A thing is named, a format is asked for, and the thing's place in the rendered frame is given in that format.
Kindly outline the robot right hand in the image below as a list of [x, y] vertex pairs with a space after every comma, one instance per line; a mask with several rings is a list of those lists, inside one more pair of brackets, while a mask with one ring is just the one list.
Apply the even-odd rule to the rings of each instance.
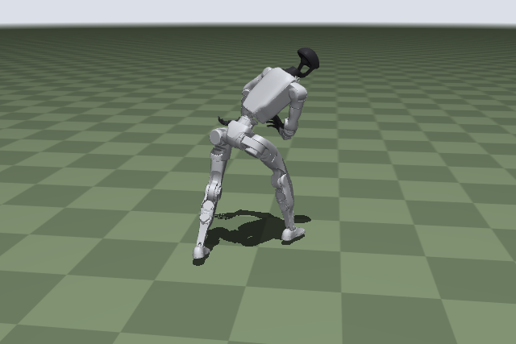
[[272, 121], [267, 121], [266, 123], [272, 123], [274, 125], [267, 125], [267, 126], [276, 128], [278, 130], [278, 132], [279, 132], [279, 127], [284, 129], [284, 123], [281, 122], [280, 118], [277, 115], [270, 120], [272, 120]]

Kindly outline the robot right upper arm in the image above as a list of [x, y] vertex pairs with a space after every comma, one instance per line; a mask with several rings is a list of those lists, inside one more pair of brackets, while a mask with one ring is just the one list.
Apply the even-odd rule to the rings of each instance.
[[289, 117], [285, 118], [284, 128], [288, 131], [295, 131], [302, 112], [303, 103], [307, 98], [306, 88], [296, 82], [290, 83], [289, 98], [291, 99]]

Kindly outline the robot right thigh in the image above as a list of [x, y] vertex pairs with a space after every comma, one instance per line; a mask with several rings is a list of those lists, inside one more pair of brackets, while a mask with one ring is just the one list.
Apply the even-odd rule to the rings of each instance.
[[263, 164], [273, 171], [271, 184], [274, 188], [281, 189], [281, 175], [283, 173], [288, 174], [288, 172], [277, 148], [270, 141], [259, 135], [254, 135], [251, 138], [245, 135], [241, 143], [249, 155], [260, 159]]

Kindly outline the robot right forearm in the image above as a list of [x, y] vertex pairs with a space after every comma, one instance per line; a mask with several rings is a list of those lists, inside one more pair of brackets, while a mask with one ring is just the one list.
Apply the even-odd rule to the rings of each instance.
[[[297, 128], [298, 128], [298, 123], [297, 123]], [[296, 130], [297, 130], [296, 128]], [[296, 131], [288, 131], [286, 130], [285, 128], [282, 129], [279, 127], [279, 135], [281, 135], [281, 137], [284, 139], [284, 140], [287, 140], [287, 139], [291, 139], [291, 137], [296, 133]]]

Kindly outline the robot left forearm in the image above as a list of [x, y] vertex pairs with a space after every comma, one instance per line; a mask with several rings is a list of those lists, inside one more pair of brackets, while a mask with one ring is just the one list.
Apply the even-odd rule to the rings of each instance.
[[241, 98], [241, 103], [242, 103], [242, 106], [241, 106], [241, 116], [244, 116], [244, 115], [247, 115], [248, 113], [250, 113], [244, 106], [243, 106], [243, 102], [245, 101], [246, 98], [242, 97]]

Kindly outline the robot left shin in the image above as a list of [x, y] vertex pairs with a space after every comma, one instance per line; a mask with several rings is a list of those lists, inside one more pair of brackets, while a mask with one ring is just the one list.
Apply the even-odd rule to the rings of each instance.
[[198, 240], [197, 240], [196, 247], [198, 247], [199, 243], [201, 243], [201, 247], [204, 247], [207, 232], [214, 219], [215, 210], [216, 210], [216, 207], [218, 204], [217, 201], [208, 201], [207, 196], [208, 196], [209, 187], [210, 187], [210, 184], [208, 184], [206, 186], [205, 196], [204, 196], [204, 199], [202, 202], [202, 207], [201, 207], [201, 212], [200, 212], [200, 227], [199, 227]]

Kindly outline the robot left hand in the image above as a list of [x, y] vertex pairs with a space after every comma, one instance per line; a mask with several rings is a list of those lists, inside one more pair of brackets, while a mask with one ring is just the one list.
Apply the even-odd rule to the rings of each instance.
[[[239, 117], [239, 118], [240, 118], [240, 117]], [[219, 116], [218, 116], [218, 120], [220, 121], [220, 123], [222, 123], [222, 124], [223, 124], [223, 125], [225, 125], [225, 126], [228, 126], [228, 124], [232, 121], [232, 120], [229, 120], [229, 121], [223, 121], [223, 119], [221, 119]], [[235, 120], [235, 121], [237, 121], [237, 122], [238, 122], [238, 121], [239, 121], [239, 119], [238, 119], [238, 120]]]

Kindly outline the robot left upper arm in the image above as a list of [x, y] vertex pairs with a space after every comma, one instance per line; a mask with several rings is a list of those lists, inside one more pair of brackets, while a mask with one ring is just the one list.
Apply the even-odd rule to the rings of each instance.
[[253, 79], [252, 81], [248, 82], [244, 87], [243, 87], [243, 91], [242, 91], [242, 94], [243, 94], [243, 97], [244, 98], [247, 98], [247, 95], [250, 93], [250, 91], [256, 86], [256, 84], [271, 70], [272, 68], [270, 67], [267, 67], [263, 70], [263, 72], [258, 76], [256, 77], [255, 79]]

